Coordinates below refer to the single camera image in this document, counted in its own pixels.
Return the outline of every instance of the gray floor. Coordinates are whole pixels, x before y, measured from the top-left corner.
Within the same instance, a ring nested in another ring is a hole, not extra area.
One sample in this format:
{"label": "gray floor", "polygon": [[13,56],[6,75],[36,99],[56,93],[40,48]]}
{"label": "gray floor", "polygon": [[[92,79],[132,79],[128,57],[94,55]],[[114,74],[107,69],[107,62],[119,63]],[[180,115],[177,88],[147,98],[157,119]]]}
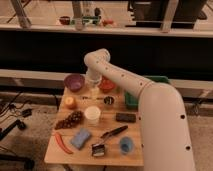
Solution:
{"label": "gray floor", "polygon": [[[23,99],[29,98],[29,96],[23,95]],[[1,141],[0,145],[8,149],[11,149],[20,156],[28,156],[35,160],[36,165],[34,170],[36,171],[63,171],[61,165],[46,164],[44,163],[44,156],[48,145],[49,136],[52,130],[53,122],[56,117],[57,109],[54,106],[54,98],[51,95],[48,98],[50,105],[39,105],[43,97],[34,98],[33,104],[25,105],[25,108],[32,108],[32,116],[24,119],[27,124],[27,129],[20,131],[15,128],[10,134]],[[188,123],[190,128],[190,134],[192,139],[192,146],[194,150],[194,157],[197,171],[212,171],[213,170],[213,106],[203,105],[199,110],[198,116],[194,116],[194,111],[189,105],[186,105],[188,111]],[[1,127],[6,127],[15,118],[11,118],[1,124]],[[75,171],[98,171],[103,168],[100,167],[88,167],[88,166],[72,166]],[[141,170],[140,167],[108,167],[109,171],[135,171]],[[0,161],[1,171],[22,171],[23,164],[18,162],[2,162]]]}

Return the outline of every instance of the paper cup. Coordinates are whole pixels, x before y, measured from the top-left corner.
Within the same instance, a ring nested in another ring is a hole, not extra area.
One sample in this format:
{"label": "paper cup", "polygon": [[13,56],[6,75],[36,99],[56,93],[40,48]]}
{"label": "paper cup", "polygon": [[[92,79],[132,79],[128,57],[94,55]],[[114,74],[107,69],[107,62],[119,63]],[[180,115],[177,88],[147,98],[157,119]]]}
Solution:
{"label": "paper cup", "polygon": [[90,125],[97,125],[101,116],[101,110],[97,106],[89,106],[85,109],[84,115]]}

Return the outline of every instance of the red object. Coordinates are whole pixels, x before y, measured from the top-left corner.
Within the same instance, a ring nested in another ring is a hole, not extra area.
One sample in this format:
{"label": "red object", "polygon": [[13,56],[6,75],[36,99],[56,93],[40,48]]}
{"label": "red object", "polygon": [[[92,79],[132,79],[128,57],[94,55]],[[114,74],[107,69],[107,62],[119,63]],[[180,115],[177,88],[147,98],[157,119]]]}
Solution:
{"label": "red object", "polygon": [[64,142],[63,142],[63,140],[62,140],[61,134],[59,134],[58,132],[56,132],[56,133],[55,133],[55,139],[56,139],[56,141],[57,141],[59,147],[61,147],[61,149],[62,149],[64,152],[66,152],[66,153],[68,153],[68,154],[73,154],[73,152],[72,152],[70,149],[68,149],[68,148],[64,145]]}
{"label": "red object", "polygon": [[110,92],[112,89],[114,89],[116,87],[115,83],[113,83],[112,81],[110,81],[108,78],[106,77],[102,77],[101,83],[99,85],[100,90],[103,93],[108,93]]}
{"label": "red object", "polygon": [[81,74],[70,74],[64,79],[64,85],[72,92],[79,91],[85,84],[85,78]]}

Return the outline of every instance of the bunch of grapes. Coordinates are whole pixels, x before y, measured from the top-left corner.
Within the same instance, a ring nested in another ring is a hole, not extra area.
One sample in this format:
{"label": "bunch of grapes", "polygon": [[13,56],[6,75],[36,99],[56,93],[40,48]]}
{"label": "bunch of grapes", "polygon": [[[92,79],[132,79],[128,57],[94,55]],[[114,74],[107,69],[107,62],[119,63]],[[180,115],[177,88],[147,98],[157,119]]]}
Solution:
{"label": "bunch of grapes", "polygon": [[55,129],[72,128],[83,119],[82,111],[73,111],[66,119],[57,122]]}

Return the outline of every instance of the green tray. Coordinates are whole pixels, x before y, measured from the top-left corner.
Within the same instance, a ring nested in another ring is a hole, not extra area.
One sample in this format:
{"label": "green tray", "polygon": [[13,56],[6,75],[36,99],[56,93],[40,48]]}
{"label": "green tray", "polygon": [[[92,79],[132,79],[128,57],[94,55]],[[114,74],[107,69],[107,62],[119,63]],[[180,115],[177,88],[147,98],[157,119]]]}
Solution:
{"label": "green tray", "polygon": [[[169,79],[166,76],[144,76],[144,77],[149,78],[150,80],[155,81],[155,82],[162,82],[162,83],[170,84]],[[127,109],[137,109],[138,108],[138,99],[133,97],[128,92],[125,92],[124,96],[125,96],[125,104],[126,104]]]}

